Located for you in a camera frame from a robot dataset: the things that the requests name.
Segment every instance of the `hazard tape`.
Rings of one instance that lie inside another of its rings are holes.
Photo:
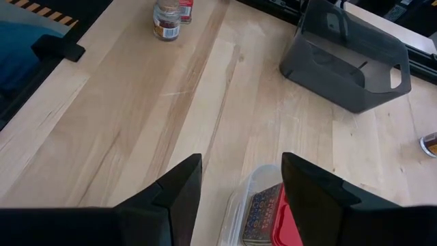
[[[38,3],[32,3],[28,0],[6,0],[6,2],[69,27],[74,27],[74,25],[79,21],[70,16],[62,14],[61,12],[44,7]]]

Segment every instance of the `gray plastic container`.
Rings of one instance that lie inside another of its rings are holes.
[[[391,87],[391,70],[401,83]],[[360,113],[411,90],[404,43],[325,0],[310,0],[279,69],[289,80]]]

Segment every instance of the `light wood surface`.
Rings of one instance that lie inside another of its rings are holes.
[[[418,143],[437,131],[437,86],[412,78],[408,95],[354,115],[279,73],[295,26],[196,0],[192,23],[161,42],[152,6],[114,0],[79,63],[62,61],[0,132],[1,207],[114,206],[195,152],[195,246],[216,244],[231,192],[282,152],[398,204],[437,204],[437,159]]]

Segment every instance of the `black bracket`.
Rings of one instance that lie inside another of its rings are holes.
[[[72,62],[77,62],[85,52],[85,48],[76,42],[47,34],[36,40],[32,45],[32,50],[39,59],[51,55],[66,58]]]

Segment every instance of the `wooden tabletop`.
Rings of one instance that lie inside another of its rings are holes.
[[[192,23],[161,42],[152,6],[114,0],[79,63],[62,61],[0,132],[0,206],[114,206],[196,152],[196,246],[215,245],[231,192],[282,152],[398,204],[437,204],[437,159],[418,143],[437,131],[437,86],[412,78],[408,95],[355,115],[279,73],[295,26],[196,0]]]

